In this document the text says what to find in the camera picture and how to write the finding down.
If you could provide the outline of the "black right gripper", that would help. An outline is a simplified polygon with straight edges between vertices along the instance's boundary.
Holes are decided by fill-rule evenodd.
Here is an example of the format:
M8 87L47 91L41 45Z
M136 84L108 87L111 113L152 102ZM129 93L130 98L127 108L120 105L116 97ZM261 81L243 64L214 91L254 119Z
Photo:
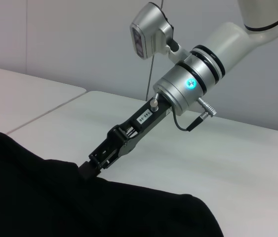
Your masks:
M146 102L128 120L116 125L108 132L111 143L101 143L79 168L80 175L85 179L98 176L102 169L109 168L120 156L130 153L139 141L150 132L170 109L171 104L160 93Z

